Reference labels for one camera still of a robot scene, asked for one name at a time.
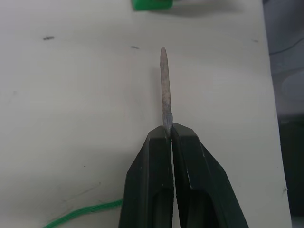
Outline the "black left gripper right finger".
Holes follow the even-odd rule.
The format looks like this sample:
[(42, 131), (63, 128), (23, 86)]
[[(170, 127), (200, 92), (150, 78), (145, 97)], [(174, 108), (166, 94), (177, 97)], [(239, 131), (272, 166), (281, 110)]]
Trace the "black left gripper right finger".
[(225, 170), (195, 132), (175, 123), (171, 139), (180, 227), (248, 227)]

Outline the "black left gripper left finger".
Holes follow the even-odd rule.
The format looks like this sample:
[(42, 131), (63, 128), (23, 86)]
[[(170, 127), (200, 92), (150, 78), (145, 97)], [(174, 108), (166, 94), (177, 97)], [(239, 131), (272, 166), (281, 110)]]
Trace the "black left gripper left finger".
[(120, 228), (170, 228), (173, 214), (171, 146), (163, 126), (150, 131), (125, 178)]

